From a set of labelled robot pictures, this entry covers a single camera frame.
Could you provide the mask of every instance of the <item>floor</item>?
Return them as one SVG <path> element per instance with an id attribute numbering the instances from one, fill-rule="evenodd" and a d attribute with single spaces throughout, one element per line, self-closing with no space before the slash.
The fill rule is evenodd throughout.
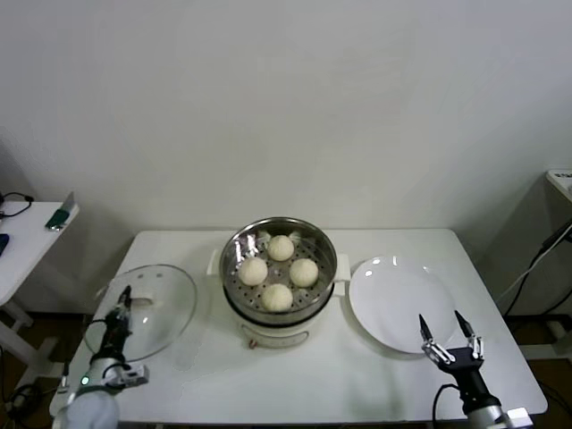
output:
<path id="1" fill-rule="evenodd" d="M 80 316 L 51 316 L 51 315 L 33 315 L 35 323 L 31 328 L 22 328 L 20 335 L 32 346 L 38 347 L 39 344 L 48 336 L 56 336 L 64 341 L 60 341 L 52 355 L 53 360 L 64 361 L 70 358 L 80 344 L 82 318 Z M 0 320 L 4 323 L 10 323 L 7 315 L 0 313 Z M 527 324 L 517 331 L 515 335 L 519 344 L 539 344 L 551 342 L 551 333 L 541 324 Z M 572 404 L 572 365 L 567 360 L 543 360 L 530 362 L 530 367 L 534 375 L 539 381 L 549 385 L 558 391 L 568 404 Z M 8 396 L 20 379 L 25 369 L 25 365 L 16 360 L 10 353 L 4 355 L 4 391 Z M 42 391 L 47 391 L 43 396 L 39 408 L 31 414 L 24 424 L 31 429 L 39 429 L 41 427 L 49 427 L 51 425 L 51 417 L 49 416 L 48 407 L 54 395 L 51 391 L 56 385 L 57 380 L 40 379 L 38 381 Z M 0 413 L 0 427 L 4 429 L 6 415 Z M 534 417 L 535 428 L 540 429 L 568 429 L 572 427 L 572 417 L 570 417 L 558 404 L 549 399 L 548 411 L 540 416 Z M 380 426 L 380 425 L 363 425 L 364 426 Z M 310 428 L 315 426 L 298 426 Z M 354 426 L 344 426 L 344 429 L 351 429 Z M 384 427 L 403 428 L 403 429 L 425 429 L 429 427 L 426 424 L 411 425 L 385 425 Z M 439 424 L 440 428 L 464 428 L 468 427 L 465 422 L 448 422 Z"/>

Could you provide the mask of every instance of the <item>perforated steamer tray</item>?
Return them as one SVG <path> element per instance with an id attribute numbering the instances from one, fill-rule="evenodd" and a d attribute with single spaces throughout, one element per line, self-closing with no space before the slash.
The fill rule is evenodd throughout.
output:
<path id="1" fill-rule="evenodd" d="M 277 262 L 268 257 L 267 244 L 276 235 L 290 237 L 295 245 L 292 258 Z M 258 286 L 247 286 L 239 279 L 238 270 L 247 257 L 260 257 L 268 266 L 268 276 Z M 290 281 L 291 264 L 303 257 L 318 265 L 318 280 L 309 288 L 298 288 Z M 239 315 L 255 324 L 286 327 L 306 321 L 325 306 L 333 292 L 337 268 L 337 254 L 323 231 L 298 219 L 274 217 L 252 223 L 231 237 L 220 255 L 219 275 L 226 298 Z M 262 306 L 265 288 L 277 282 L 292 291 L 294 300 L 289 311 L 274 313 Z"/>

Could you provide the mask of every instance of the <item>white table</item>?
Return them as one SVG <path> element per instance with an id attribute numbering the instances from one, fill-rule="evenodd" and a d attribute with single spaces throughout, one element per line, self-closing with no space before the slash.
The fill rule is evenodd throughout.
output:
<path id="1" fill-rule="evenodd" d="M 376 255 L 426 262 L 450 288 L 457 309 L 485 338 L 483 376 L 505 409 L 547 408 L 536 380 L 455 234 L 448 230 L 326 231 L 352 267 Z M 333 297 L 317 335 L 292 349 L 248 349 L 224 300 L 206 277 L 215 248 L 231 231 L 145 231 L 133 241 L 119 273 L 140 265 L 172 264 L 198 284 L 189 327 L 169 348 L 145 359 L 150 382 L 117 396 L 121 420 L 175 424 L 304 424 L 426 421 L 434 394 L 452 378 L 426 357 L 403 355 L 358 325 L 346 298 Z M 459 330 L 453 344 L 464 345 Z M 81 344 L 71 362 L 71 386 L 88 369 Z M 55 414 L 69 394 L 55 395 Z M 439 418 L 464 418 L 446 391 Z"/>
<path id="2" fill-rule="evenodd" d="M 546 178 L 572 203 L 572 170 L 549 170 Z"/>
<path id="3" fill-rule="evenodd" d="M 28 203 L 6 201 L 0 207 L 7 214 L 16 213 Z M 46 252 L 62 236 L 63 231 L 49 231 L 44 225 L 62 203 L 34 202 L 25 212 L 0 222 L 0 233 L 10 235 L 10 242 L 0 256 L 0 306 L 15 321 L 12 327 L 0 323 L 0 342 L 24 362 L 28 369 L 20 384 L 30 383 L 38 376 L 59 377 L 62 364 L 49 360 L 49 354 L 56 344 L 55 338 L 44 340 L 39 349 L 32 348 L 18 335 L 20 327 L 31 326 L 33 320 L 12 299 L 12 296 L 36 267 Z M 78 214 L 76 206 L 67 223 Z"/>

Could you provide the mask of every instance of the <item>table leg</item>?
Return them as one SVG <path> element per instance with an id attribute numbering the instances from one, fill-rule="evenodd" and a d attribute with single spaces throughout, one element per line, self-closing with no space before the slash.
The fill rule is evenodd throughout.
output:
<path id="1" fill-rule="evenodd" d="M 22 326 L 30 328 L 34 324 L 34 319 L 32 319 L 22 307 L 16 304 L 13 299 L 6 302 L 2 306 L 2 309 L 8 313 L 12 319 L 14 319 L 14 324 L 12 326 L 13 331 L 18 332 Z"/>
<path id="2" fill-rule="evenodd" d="M 59 378 L 63 364 L 50 361 L 49 355 L 57 343 L 56 338 L 47 338 L 39 349 L 34 349 L 22 337 L 0 322 L 0 343 L 4 350 L 12 353 L 28 366 L 19 385 L 31 383 L 38 377 Z"/>
<path id="3" fill-rule="evenodd" d="M 567 332 L 558 338 L 557 341 L 553 344 L 554 349 L 560 353 L 561 355 L 564 354 L 572 354 L 572 332 Z"/>

